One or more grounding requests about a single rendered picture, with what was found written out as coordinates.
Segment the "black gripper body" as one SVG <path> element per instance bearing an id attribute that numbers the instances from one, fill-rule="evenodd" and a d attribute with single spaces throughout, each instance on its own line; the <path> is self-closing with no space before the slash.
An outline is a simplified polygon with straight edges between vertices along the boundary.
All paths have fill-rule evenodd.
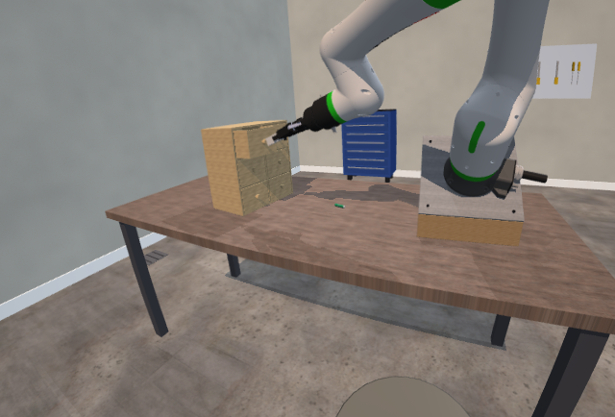
<path id="1" fill-rule="evenodd" d="M 315 121 L 315 119 L 313 117 L 312 106 L 307 108 L 307 109 L 305 109 L 303 119 L 300 119 L 300 120 L 296 121 L 295 124 L 298 123 L 298 122 L 301 122 L 302 125 L 297 126 L 295 128 L 296 131 L 298 131 L 298 130 L 304 128 L 304 127 L 309 128 L 313 132 L 318 132 L 318 131 L 323 129 L 323 128 L 321 128 L 317 124 L 317 122 Z"/>

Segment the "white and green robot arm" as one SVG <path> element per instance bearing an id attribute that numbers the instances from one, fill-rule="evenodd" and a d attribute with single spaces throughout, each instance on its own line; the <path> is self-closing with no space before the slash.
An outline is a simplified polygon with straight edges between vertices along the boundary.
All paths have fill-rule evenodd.
<path id="1" fill-rule="evenodd" d="M 317 124 L 336 126 L 375 113 L 384 90 L 367 54 L 393 35 L 460 0 L 365 0 L 329 30 L 320 55 L 337 86 L 315 100 Z M 495 0 L 482 77 L 455 116 L 444 179 L 456 193 L 505 198 L 521 179 L 545 184 L 548 175 L 505 158 L 536 90 L 543 30 L 550 0 Z M 500 167 L 501 166 L 501 167 Z"/>

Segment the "light wooden chest of drawers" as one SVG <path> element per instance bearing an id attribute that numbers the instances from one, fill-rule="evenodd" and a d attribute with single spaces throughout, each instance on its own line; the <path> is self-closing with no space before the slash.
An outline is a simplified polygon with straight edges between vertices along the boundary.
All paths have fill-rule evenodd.
<path id="1" fill-rule="evenodd" d="M 272 123 L 265 123 L 265 122 L 272 122 Z M 206 164 L 207 164 L 208 175 L 209 175 L 209 186 L 210 186 L 211 198 L 212 198 L 214 209 L 220 209 L 220 210 L 224 210 L 230 213 L 244 216 L 257 209 L 261 209 L 271 203 L 274 203 L 280 200 L 281 198 L 286 197 L 293 193 L 291 163 L 290 163 L 290 153 L 289 153 L 289 141 L 287 138 L 287 145 L 283 147 L 279 147 L 277 149 L 281 149 L 281 148 L 288 149 L 290 169 L 268 177 L 266 155 L 264 155 L 266 178 L 250 183 L 250 184 L 255 184 L 260 181 L 267 180 L 269 203 L 244 214 L 240 188 L 248 186 L 250 184 L 240 186 L 240 183 L 239 183 L 237 162 L 236 162 L 236 160 L 239 158 L 237 158 L 235 155 L 233 130 L 240 129 L 240 128 L 253 127 L 253 126 L 262 127 L 262 125 L 280 123 L 280 122 L 285 123 L 285 125 L 287 124 L 287 120 L 256 121 L 256 122 L 250 122 L 248 124 L 258 124 L 258 125 L 243 125 L 246 127 L 234 127 L 233 129 L 220 129 L 224 126 L 201 129 Z M 292 192 L 271 202 L 268 179 L 274 176 L 280 175 L 287 171 L 290 173 Z"/>

